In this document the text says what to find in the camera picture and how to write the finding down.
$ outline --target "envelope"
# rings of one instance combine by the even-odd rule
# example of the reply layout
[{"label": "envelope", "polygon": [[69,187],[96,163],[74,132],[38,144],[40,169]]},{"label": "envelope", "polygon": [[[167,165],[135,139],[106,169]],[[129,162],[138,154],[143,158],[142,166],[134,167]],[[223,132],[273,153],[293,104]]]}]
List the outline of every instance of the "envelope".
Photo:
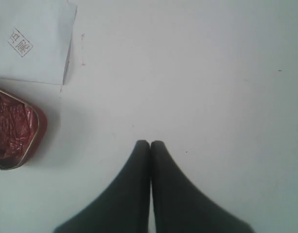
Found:
[{"label": "envelope", "polygon": [[63,85],[76,5],[0,0],[0,78]]}]

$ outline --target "red ink pad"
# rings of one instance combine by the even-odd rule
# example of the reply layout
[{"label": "red ink pad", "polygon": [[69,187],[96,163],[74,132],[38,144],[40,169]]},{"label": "red ink pad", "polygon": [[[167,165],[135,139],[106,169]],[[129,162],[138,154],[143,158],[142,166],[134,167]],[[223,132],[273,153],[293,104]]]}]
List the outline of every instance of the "red ink pad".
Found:
[{"label": "red ink pad", "polygon": [[0,89],[0,170],[25,164],[36,151],[47,128],[38,107]]}]

